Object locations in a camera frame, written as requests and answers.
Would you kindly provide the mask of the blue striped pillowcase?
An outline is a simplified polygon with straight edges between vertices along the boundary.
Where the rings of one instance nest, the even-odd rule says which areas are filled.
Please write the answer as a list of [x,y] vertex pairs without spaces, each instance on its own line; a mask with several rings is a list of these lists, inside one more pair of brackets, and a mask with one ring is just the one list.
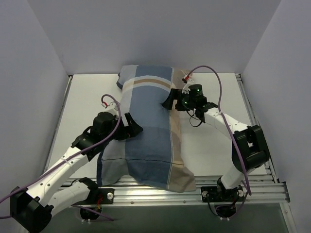
[[99,154],[97,184],[106,186],[129,175],[138,183],[172,192],[194,191],[194,174],[185,166],[179,112],[163,108],[170,91],[182,89],[186,70],[174,67],[126,65],[119,72],[120,109],[142,132],[112,140]]

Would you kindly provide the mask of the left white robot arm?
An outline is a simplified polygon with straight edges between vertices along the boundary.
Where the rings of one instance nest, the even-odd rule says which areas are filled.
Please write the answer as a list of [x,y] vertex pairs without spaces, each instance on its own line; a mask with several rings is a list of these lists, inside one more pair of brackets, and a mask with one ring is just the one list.
[[16,187],[10,197],[10,216],[30,233],[39,233],[57,213],[78,202],[97,203],[102,194],[90,178],[80,178],[63,190],[59,188],[79,168],[102,152],[112,140],[133,138],[143,131],[125,114],[127,124],[113,111],[100,112],[68,148],[66,153],[34,184]]

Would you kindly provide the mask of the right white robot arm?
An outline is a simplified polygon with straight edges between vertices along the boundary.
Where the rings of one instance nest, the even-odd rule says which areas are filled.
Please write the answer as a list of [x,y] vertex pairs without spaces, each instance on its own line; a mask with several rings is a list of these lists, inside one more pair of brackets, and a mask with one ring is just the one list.
[[227,200],[241,183],[250,190],[249,173],[270,160],[269,148],[261,126],[247,125],[221,110],[220,103],[207,100],[200,84],[187,85],[184,89],[171,89],[162,106],[168,110],[193,111],[201,123],[206,123],[231,142],[232,167],[217,181],[216,196]]

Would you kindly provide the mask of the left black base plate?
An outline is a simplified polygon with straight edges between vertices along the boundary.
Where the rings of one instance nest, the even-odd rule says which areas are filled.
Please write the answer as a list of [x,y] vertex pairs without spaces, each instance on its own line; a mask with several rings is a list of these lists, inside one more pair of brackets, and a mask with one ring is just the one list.
[[114,189],[97,188],[97,189],[77,189],[73,192],[69,200],[72,204],[101,205],[112,204],[114,202]]

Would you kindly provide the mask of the aluminium mounting rail frame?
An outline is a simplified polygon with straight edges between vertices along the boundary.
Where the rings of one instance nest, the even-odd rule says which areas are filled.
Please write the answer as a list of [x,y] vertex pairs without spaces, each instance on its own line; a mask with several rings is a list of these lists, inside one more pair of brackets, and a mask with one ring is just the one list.
[[[49,152],[46,168],[52,167],[67,151],[72,141],[91,124],[103,110],[100,99],[121,99],[117,74],[72,75],[65,92],[65,102]],[[210,232],[233,233],[294,233],[296,226],[289,204],[285,183],[277,181],[271,162],[262,165],[249,176],[252,195],[232,220],[218,220],[202,202],[200,188],[213,186],[231,166],[231,143],[210,125],[193,128],[189,117],[180,114],[182,136],[181,155],[187,168],[195,175],[195,191],[176,193],[142,185],[128,175],[112,185],[114,202],[106,211],[159,211],[163,224],[151,224],[157,231],[170,226],[186,228],[186,216],[191,216],[191,231],[208,227]]]

